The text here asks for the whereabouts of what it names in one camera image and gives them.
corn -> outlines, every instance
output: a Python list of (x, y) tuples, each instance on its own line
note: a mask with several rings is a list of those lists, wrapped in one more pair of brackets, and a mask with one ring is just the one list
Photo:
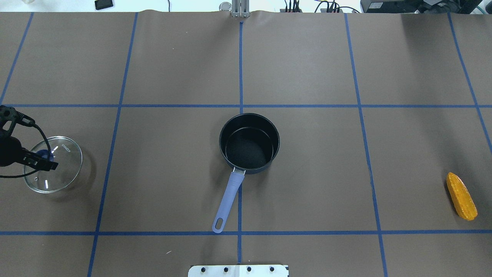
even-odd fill
[(463, 181), (456, 174), (449, 172), (446, 183), (458, 215), (468, 221), (475, 219), (478, 215), (477, 208)]

metal plate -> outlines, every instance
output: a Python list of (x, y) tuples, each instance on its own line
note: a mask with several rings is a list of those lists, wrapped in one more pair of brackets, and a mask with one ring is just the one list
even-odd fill
[(217, 265), (192, 266), (188, 277), (288, 277), (288, 265)]

wire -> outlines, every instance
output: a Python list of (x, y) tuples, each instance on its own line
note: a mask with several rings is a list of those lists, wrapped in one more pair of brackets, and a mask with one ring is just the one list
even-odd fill
[(349, 8), (349, 9), (354, 10), (356, 13), (361, 13), (361, 12), (359, 12), (358, 10), (356, 10), (356, 9), (354, 9), (354, 8), (352, 8), (352, 7), (347, 7), (347, 6), (342, 6), (342, 7), (340, 7), (340, 6), (339, 6), (339, 7), (338, 7), (338, 8), (336, 8), (336, 9), (338, 10), (338, 12), (340, 12), (340, 9), (341, 9), (341, 8)]
[[(46, 138), (46, 136), (44, 135), (44, 132), (41, 130), (41, 128), (38, 125), (34, 124), (33, 127), (36, 128), (39, 131), (39, 133), (43, 137), (44, 143), (48, 147), (48, 158), (47, 159), (49, 160), (50, 159), (50, 155), (51, 155), (51, 146), (50, 146), (50, 144), (48, 142), (48, 139)], [(26, 176), (32, 175), (32, 174), (34, 174), (34, 173), (36, 173), (38, 171), (39, 171), (39, 169), (36, 169), (36, 170), (33, 170), (33, 171), (29, 172), (29, 173), (22, 174), (22, 175), (7, 175), (7, 176), (0, 175), (0, 178), (7, 178), (7, 179), (22, 178), (22, 177), (26, 177)]]
[(317, 12), (319, 6), (321, 6), (321, 4), (323, 4), (323, 3), (326, 3), (326, 8), (328, 8), (328, 6), (330, 5), (328, 1), (320, 1), (319, 4), (318, 4), (318, 6), (316, 7), (316, 9), (314, 10), (314, 12)]
[(488, 14), (488, 13), (486, 13), (486, 12), (484, 11), (484, 9), (482, 9), (482, 8), (481, 8), (481, 7), (479, 7), (479, 6), (477, 6), (477, 9), (478, 9), (479, 11), (481, 11), (483, 14)]
[(314, 12), (318, 11), (318, 8), (319, 8), (319, 6), (321, 6), (322, 3), (326, 3), (326, 12), (328, 12), (329, 10), (331, 10), (331, 11), (336, 10), (336, 9), (338, 9), (338, 7), (340, 7), (340, 5), (338, 5), (338, 3), (336, 3), (335, 1), (333, 1), (333, 2), (318, 1), (318, 2), (319, 2), (319, 4), (316, 7), (316, 9), (314, 10)]

black saucepan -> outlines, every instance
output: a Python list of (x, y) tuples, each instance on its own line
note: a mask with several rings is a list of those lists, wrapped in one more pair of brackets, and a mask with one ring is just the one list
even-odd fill
[(220, 132), (219, 145), (225, 161), (233, 170), (212, 225), (215, 233), (224, 229), (245, 174), (261, 172), (272, 163), (278, 152), (280, 137), (266, 117), (243, 113), (225, 123)]

blue tape line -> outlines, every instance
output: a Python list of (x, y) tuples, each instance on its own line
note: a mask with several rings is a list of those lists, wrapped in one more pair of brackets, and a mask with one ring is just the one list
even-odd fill
[(357, 108), (355, 104), (246, 104), (247, 108)]
[[(0, 231), (0, 236), (94, 236), (96, 232), (77, 231)], [(471, 230), (362, 230), (362, 231), (224, 231), (216, 234), (212, 231), (184, 232), (98, 232), (98, 236), (349, 236), (349, 235), (428, 235), (428, 234), (492, 234), (488, 229)]]
[(239, 113), (243, 113), (243, 22), (239, 23)]
[(12, 63), (12, 67), (10, 67), (10, 72), (8, 73), (7, 80), (5, 81), (5, 86), (3, 87), (3, 91), (0, 96), (0, 105), (3, 102), (3, 98), (7, 93), (8, 84), (10, 83), (10, 78), (12, 77), (12, 73), (14, 72), (15, 65), (17, 64), (17, 59), (19, 59), (19, 54), (21, 53), (22, 46), (24, 45), (24, 41), (26, 40), (26, 36), (28, 35), (29, 27), (31, 26), (32, 18), (34, 13), (32, 12), (28, 24), (26, 25), (26, 29), (24, 30), (24, 34), (22, 35), (21, 43), (19, 44), (19, 48), (17, 48), (17, 53), (15, 54), (14, 62)]
[(354, 62), (354, 53), (352, 51), (352, 41), (350, 39), (350, 28), (348, 25), (347, 14), (344, 13), (343, 15), (345, 17), (345, 28), (347, 30), (348, 50), (350, 53), (350, 62), (352, 64), (352, 74), (354, 77), (355, 94), (357, 96), (357, 105), (359, 106), (359, 118), (361, 120), (362, 138), (364, 140), (364, 149), (366, 151), (366, 162), (367, 162), (368, 169), (369, 169), (370, 186), (371, 186), (371, 190), (372, 190), (372, 204), (374, 206), (374, 216), (376, 217), (376, 226), (377, 226), (377, 230), (379, 232), (379, 234), (378, 234), (379, 250), (381, 252), (381, 261), (382, 261), (382, 265), (383, 265), (384, 277), (388, 277), (388, 269), (386, 267), (386, 255), (384, 253), (383, 236), (381, 235), (381, 223), (379, 221), (379, 211), (377, 208), (376, 189), (374, 187), (374, 178), (372, 176), (372, 166), (370, 163), (369, 148), (368, 148), (368, 142), (367, 142), (367, 136), (366, 136), (366, 126), (364, 124), (364, 115), (362, 114), (361, 96), (359, 93), (359, 83), (357, 81), (357, 73), (355, 71), (355, 62)]
[(474, 105), (362, 104), (363, 108), (474, 108)]
[(485, 122), (484, 122), (484, 119), (482, 117), (480, 107), (478, 106), (477, 97), (475, 96), (475, 92), (473, 91), (470, 77), (468, 76), (468, 71), (466, 70), (466, 66), (464, 65), (463, 57), (461, 56), (460, 46), (458, 45), (458, 39), (456, 38), (455, 28), (453, 26), (453, 20), (451, 19), (450, 13), (448, 13), (448, 20), (449, 20), (449, 26), (451, 27), (451, 33), (453, 34), (453, 39), (455, 41), (455, 46), (456, 46), (456, 51), (458, 53), (458, 58), (460, 59), (461, 67), (463, 67), (464, 76), (466, 77), (466, 82), (468, 83), (468, 87), (470, 88), (471, 97), (473, 98), (473, 102), (475, 103), (478, 117), (480, 119), (480, 124), (482, 124), (482, 129), (484, 130), (485, 138), (487, 140), (487, 144), (489, 145), (489, 151), (492, 153), (492, 143), (491, 143), (491, 140), (489, 138), (489, 132), (487, 132), (487, 127), (485, 126)]
[(243, 231), (243, 236), (378, 235), (378, 231)]
[[(241, 108), (240, 104), (5, 104), (12, 107)], [(476, 108), (476, 105), (361, 104), (362, 108)], [(491, 108), (492, 105), (478, 105)], [(357, 104), (244, 104), (245, 108), (358, 108)]]
[(100, 236), (237, 236), (239, 232), (224, 231), (216, 234), (212, 231), (189, 232), (99, 232)]
[(118, 104), (8, 104), (12, 107), (38, 107), (38, 108), (116, 108)]
[(0, 236), (94, 236), (95, 232), (73, 231), (0, 231)]
[[(243, 113), (243, 21), (239, 23), (239, 113)], [(241, 263), (243, 253), (243, 184), (238, 189), (238, 263)]]
[(89, 269), (87, 271), (87, 277), (91, 277), (92, 267), (94, 266), (95, 251), (97, 248), (97, 239), (98, 239), (98, 235), (99, 235), (98, 233), (99, 233), (99, 228), (101, 226), (101, 218), (102, 218), (102, 211), (104, 208), (104, 201), (106, 199), (106, 189), (108, 187), (109, 172), (111, 170), (111, 162), (113, 160), (113, 151), (115, 149), (116, 134), (118, 132), (118, 124), (120, 122), (120, 114), (121, 114), (121, 109), (122, 109), (122, 104), (123, 104), (124, 90), (125, 90), (125, 86), (126, 86), (126, 77), (128, 75), (128, 67), (130, 66), (131, 50), (133, 47), (133, 40), (135, 38), (135, 29), (137, 27), (137, 19), (138, 19), (138, 12), (135, 13), (135, 18), (133, 19), (133, 29), (131, 31), (130, 46), (128, 48), (128, 56), (126, 58), (126, 66), (125, 66), (124, 75), (123, 75), (122, 90), (120, 93), (120, 102), (119, 102), (119, 106), (118, 106), (118, 112), (116, 113), (115, 127), (113, 130), (113, 138), (111, 139), (111, 147), (109, 150), (108, 165), (106, 167), (106, 176), (104, 177), (104, 185), (102, 187), (101, 202), (99, 204), (99, 213), (97, 215), (97, 223), (96, 223), (96, 228), (95, 228), (94, 241), (92, 243), (91, 259), (89, 261)]
[(426, 235), (426, 234), (492, 234), (492, 230), (395, 230), (381, 231), (383, 235)]
[(237, 108), (238, 104), (123, 104), (122, 107), (129, 108), (145, 108), (145, 107), (156, 107), (156, 108)]

